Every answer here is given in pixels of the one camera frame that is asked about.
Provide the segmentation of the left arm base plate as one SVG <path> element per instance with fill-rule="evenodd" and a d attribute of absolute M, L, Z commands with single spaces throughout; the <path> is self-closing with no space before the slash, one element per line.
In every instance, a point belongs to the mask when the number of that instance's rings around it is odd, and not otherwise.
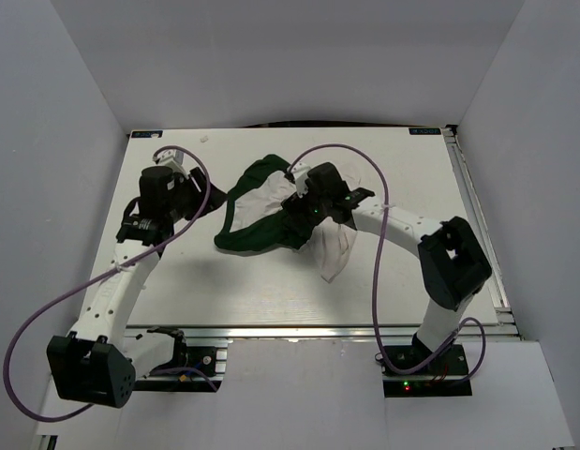
<path fill-rule="evenodd" d="M 158 368 L 135 382 L 135 392 L 214 393 L 222 384 L 227 363 L 227 348 L 190 346 L 186 364 L 172 369 L 172 364 Z"/>

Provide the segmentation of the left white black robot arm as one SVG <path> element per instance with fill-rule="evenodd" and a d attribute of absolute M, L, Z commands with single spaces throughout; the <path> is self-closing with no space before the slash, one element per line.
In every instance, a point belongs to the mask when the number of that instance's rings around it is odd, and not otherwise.
<path fill-rule="evenodd" d="M 113 274 L 64 337 L 54 336 L 47 357 L 61 399 L 123 407 L 138 379 L 152 372 L 176 374 L 189 367 L 184 333 L 153 326 L 133 340 L 125 331 L 141 291 L 178 232 L 226 200 L 204 170 L 158 164 L 142 170 L 139 195 L 126 206 L 110 263 Z"/>

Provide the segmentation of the white green raglan t-shirt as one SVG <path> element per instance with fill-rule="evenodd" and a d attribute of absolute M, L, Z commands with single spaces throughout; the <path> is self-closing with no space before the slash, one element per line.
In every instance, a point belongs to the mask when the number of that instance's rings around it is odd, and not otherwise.
<path fill-rule="evenodd" d="M 269 154 L 256 160 L 229 191 L 226 214 L 215 236 L 217 249 L 251 255 L 275 248 L 307 251 L 320 276 L 331 283 L 349 262 L 357 232 L 326 218 L 313 231 L 298 232 L 282 209 L 282 202 L 296 192 L 286 177 L 290 164 Z"/>

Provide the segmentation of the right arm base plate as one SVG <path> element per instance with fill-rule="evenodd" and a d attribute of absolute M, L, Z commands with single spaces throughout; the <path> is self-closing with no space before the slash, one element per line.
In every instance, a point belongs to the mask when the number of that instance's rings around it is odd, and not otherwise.
<path fill-rule="evenodd" d="M 469 367 L 462 345 L 453 345 L 419 371 L 400 375 L 390 370 L 378 352 L 383 392 L 386 398 L 455 398 L 471 397 Z"/>

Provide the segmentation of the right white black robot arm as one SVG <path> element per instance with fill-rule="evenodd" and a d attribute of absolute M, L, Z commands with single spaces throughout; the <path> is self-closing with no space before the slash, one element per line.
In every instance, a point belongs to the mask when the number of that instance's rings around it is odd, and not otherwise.
<path fill-rule="evenodd" d="M 302 163 L 286 174 L 296 191 L 282 203 L 290 222 L 306 235 L 325 219 L 358 233 L 377 236 L 418 259 L 429 302 L 412 338 L 413 367 L 399 367 L 385 351 L 384 366 L 393 373 L 432 374 L 447 361 L 446 350 L 470 319 L 465 313 L 473 297 L 492 276 L 492 268 L 469 223 L 462 217 L 438 221 L 413 214 L 364 187 L 349 189 L 334 164 L 315 168 Z"/>

